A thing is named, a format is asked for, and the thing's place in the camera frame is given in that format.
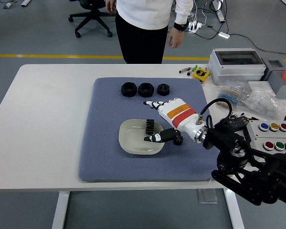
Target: plastic bag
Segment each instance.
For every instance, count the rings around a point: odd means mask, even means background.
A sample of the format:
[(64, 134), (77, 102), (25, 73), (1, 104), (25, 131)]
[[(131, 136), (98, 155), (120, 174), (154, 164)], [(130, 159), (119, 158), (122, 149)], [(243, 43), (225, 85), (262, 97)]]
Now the plastic bag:
[[(248, 98), (250, 92), (251, 90), (247, 84), (233, 82), (233, 84), (223, 85), (218, 98), (227, 99), (231, 103), (232, 109), (235, 109), (237, 106), (244, 105), (244, 101)], [(217, 105), (228, 108), (228, 105), (223, 102), (217, 102)]]
[(251, 92), (244, 104), (255, 112), (275, 120), (282, 119), (280, 116), (286, 112), (284, 101), (264, 91)]

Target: blue button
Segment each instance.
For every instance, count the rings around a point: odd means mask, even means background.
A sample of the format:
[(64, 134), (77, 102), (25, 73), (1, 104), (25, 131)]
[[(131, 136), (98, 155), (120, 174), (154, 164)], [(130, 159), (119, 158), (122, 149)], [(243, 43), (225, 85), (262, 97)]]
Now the blue button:
[(268, 126), (266, 123), (261, 123), (261, 124), (259, 125), (259, 129), (260, 129), (261, 131), (267, 131), (267, 130), (269, 130), (269, 126)]

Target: control panel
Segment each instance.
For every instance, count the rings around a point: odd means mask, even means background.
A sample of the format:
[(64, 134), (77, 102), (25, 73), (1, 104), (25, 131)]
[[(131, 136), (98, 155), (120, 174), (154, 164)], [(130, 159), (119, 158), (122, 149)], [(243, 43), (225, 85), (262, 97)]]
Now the control panel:
[(286, 121), (251, 120), (247, 129), (251, 148), (269, 154), (286, 153)]

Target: yellow tape measure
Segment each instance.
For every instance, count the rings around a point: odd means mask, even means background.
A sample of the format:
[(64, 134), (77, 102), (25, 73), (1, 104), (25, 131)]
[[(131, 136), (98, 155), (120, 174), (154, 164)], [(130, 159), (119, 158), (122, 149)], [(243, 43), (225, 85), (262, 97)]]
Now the yellow tape measure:
[(194, 79), (200, 80), (201, 83), (204, 83), (206, 78), (210, 75), (210, 72), (204, 69), (196, 69), (193, 74)]

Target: white bowl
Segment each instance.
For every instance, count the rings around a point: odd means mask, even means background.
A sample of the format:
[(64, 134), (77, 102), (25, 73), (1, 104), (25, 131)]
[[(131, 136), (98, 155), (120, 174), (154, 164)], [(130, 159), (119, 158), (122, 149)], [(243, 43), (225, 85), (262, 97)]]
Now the white bowl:
[[(158, 153), (164, 146), (164, 143), (146, 142), (145, 134), (146, 120), (129, 119), (122, 123), (119, 129), (118, 140), (120, 146), (130, 154), (152, 155)], [(154, 133), (159, 133), (163, 127), (154, 123)]]

